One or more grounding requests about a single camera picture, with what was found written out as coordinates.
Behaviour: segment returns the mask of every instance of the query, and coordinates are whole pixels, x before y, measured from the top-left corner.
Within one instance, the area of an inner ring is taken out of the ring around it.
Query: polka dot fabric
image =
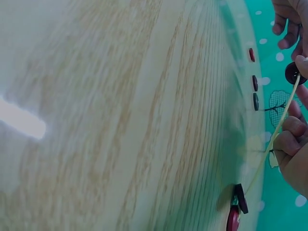
[[[288,99],[292,86],[284,77],[286,66],[292,61],[294,49],[281,51],[278,41],[285,35],[272,33],[274,10],[271,0],[246,0],[250,17],[254,26],[262,77],[258,83],[263,85],[265,98],[266,132],[265,142],[270,140],[275,127],[272,125],[274,105],[282,104]],[[304,116],[308,118],[303,107]],[[270,153],[265,164],[262,199],[258,205],[259,219],[257,231],[304,231],[308,230],[308,203],[305,197],[295,192],[283,179],[275,155]]]

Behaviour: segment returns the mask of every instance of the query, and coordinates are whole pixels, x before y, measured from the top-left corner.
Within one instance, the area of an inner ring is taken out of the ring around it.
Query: wood grain
[[[253,30],[226,3],[0,3],[1,95],[46,124],[36,140],[0,123],[1,230],[225,230],[264,149]]]

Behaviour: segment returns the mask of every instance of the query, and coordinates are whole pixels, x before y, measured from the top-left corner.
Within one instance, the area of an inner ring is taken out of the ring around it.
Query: hand
[[[275,10],[275,35],[281,35],[287,26],[287,34],[278,42],[282,50],[297,43],[291,58],[298,55],[308,56],[308,0],[272,0]]]
[[[298,56],[295,63],[300,73],[308,77],[308,61]],[[296,94],[308,109],[308,89],[300,85]],[[308,124],[295,101],[291,103],[288,112],[289,117],[284,121],[273,149],[284,179],[308,198]]]

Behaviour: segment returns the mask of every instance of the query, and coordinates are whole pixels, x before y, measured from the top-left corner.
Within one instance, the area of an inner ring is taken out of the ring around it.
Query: cord
[[[268,146],[267,146],[267,148],[266,148],[266,150],[265,150],[265,152],[264,152],[263,159],[262,159],[262,161],[260,162],[260,164],[259,164],[259,166],[258,166],[258,168],[257,168],[257,171],[256,171],[256,173],[255,173],[255,175],[254,175],[254,177],[253,177],[251,183],[249,184],[249,186],[248,186],[248,188],[247,188],[245,194],[247,194],[247,193],[251,190],[252,186],[255,184],[255,182],[256,182],[258,176],[260,175],[260,171],[261,171],[261,169],[262,169],[262,166],[263,166],[263,164],[265,163],[266,157],[267,157],[267,155],[268,155],[268,153],[269,153],[269,151],[270,151],[270,149],[271,149],[271,147],[272,147],[272,145],[273,145],[273,143],[274,143],[274,140],[275,140],[275,138],[276,138],[276,136],[277,136],[277,134],[278,134],[278,132],[279,132],[280,127],[282,126],[282,124],[283,124],[283,122],[284,122],[284,119],[285,119],[285,117],[286,117],[286,115],[287,115],[287,112],[288,112],[288,109],[289,109],[289,107],[290,107],[290,104],[291,104],[291,102],[292,102],[292,99],[294,98],[295,91],[296,91],[296,89],[297,89],[299,80],[300,80],[300,74],[297,75],[297,79],[296,79],[296,82],[295,82],[295,84],[294,84],[293,91],[292,91],[292,93],[291,93],[291,95],[290,95],[290,98],[289,98],[289,100],[288,100],[287,105],[286,105],[285,108],[284,108],[284,111],[283,111],[283,114],[282,114],[282,116],[281,116],[281,118],[280,118],[279,124],[277,125],[277,127],[276,127],[274,133],[272,134],[272,136],[271,136],[271,138],[270,138],[269,144],[268,144]]]

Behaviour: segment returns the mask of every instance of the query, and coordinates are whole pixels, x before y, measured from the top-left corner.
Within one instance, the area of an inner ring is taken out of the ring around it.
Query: button
[[[252,76],[252,84],[254,86],[254,90],[258,91],[258,80],[257,80],[257,77],[255,75]]]
[[[257,93],[253,94],[253,101],[254,101],[255,111],[258,111],[259,110],[259,97],[258,97]]]
[[[247,214],[248,213],[248,206],[247,206],[247,203],[246,203],[242,184],[235,185],[234,194],[237,196],[237,199],[239,201],[239,207],[240,207],[241,211],[244,214]]]
[[[292,85],[295,84],[298,74],[299,74],[299,70],[297,69],[295,62],[290,63],[286,67],[285,72],[284,72],[286,80]],[[306,81],[307,79],[301,75],[298,84],[301,85],[305,83]]]
[[[227,231],[237,231],[240,226],[240,211],[237,205],[232,205],[227,221]]]
[[[255,62],[256,59],[255,59],[255,54],[254,54],[254,50],[252,48],[249,48],[249,56],[250,56],[250,60],[252,62]]]

